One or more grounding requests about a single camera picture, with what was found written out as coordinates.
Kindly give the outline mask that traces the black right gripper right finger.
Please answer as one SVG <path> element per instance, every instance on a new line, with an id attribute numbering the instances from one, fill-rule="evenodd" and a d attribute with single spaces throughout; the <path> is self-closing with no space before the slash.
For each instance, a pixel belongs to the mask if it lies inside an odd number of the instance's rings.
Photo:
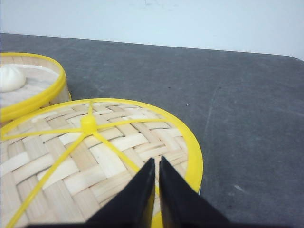
<path id="1" fill-rule="evenodd" d="M 232 224 L 196 193 L 165 157 L 159 166 L 161 216 L 165 228 L 230 228 Z"/>

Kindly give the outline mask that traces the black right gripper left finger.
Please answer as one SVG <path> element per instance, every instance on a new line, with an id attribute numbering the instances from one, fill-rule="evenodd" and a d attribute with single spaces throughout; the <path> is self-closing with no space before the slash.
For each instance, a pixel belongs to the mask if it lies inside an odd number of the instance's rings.
<path id="1" fill-rule="evenodd" d="M 150 158 L 125 188 L 82 228 L 149 228 L 155 197 L 155 163 Z"/>

